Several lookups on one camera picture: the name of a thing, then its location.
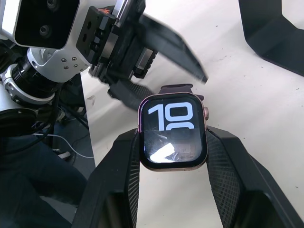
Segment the jeans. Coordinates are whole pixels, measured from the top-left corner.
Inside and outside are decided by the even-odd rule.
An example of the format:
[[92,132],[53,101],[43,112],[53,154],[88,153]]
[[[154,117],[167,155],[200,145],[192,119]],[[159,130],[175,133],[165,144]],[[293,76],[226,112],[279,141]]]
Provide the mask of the jeans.
[[35,136],[0,142],[0,228],[69,228],[40,196],[79,205],[87,180],[44,143],[16,154],[3,154],[34,141]]

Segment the watch band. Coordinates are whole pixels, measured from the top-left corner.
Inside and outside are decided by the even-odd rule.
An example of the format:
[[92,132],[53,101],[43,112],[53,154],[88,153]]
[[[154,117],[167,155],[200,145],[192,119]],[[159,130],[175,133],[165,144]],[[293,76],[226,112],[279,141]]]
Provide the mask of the watch band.
[[[191,88],[193,87],[192,84],[178,84],[178,85],[164,85],[161,87],[159,94],[171,94],[171,93],[182,93],[187,92],[193,94]],[[201,99],[204,100],[204,96],[196,95]]]

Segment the white table surface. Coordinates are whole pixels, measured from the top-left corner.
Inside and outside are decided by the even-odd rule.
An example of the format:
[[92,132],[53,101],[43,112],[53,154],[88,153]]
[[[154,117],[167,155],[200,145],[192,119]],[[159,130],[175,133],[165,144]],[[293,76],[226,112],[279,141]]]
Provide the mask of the white table surface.
[[[157,56],[144,80],[192,83],[205,96],[208,125],[238,136],[273,175],[304,219],[304,77],[268,63],[245,42],[237,0],[147,0],[146,13],[178,31],[209,75],[203,85]],[[284,15],[304,27],[304,1],[283,1]],[[137,114],[107,95],[108,87],[82,77],[96,165],[121,133],[137,127]],[[139,228],[219,228],[207,167],[156,173],[141,166]]]

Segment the watch screen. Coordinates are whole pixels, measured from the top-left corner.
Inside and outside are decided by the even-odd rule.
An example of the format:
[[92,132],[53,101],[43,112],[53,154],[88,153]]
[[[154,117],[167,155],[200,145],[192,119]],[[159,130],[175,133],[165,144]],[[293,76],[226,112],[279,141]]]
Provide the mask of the watch screen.
[[155,95],[140,107],[141,151],[151,163],[203,162],[207,156],[201,101],[192,94]]

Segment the smartwatch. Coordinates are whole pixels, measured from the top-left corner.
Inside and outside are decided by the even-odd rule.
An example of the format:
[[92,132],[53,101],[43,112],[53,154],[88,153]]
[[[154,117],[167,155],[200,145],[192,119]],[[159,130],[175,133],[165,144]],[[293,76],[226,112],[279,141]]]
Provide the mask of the smartwatch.
[[207,155],[204,97],[191,84],[163,86],[145,98],[138,109],[140,159],[153,171],[193,170]]

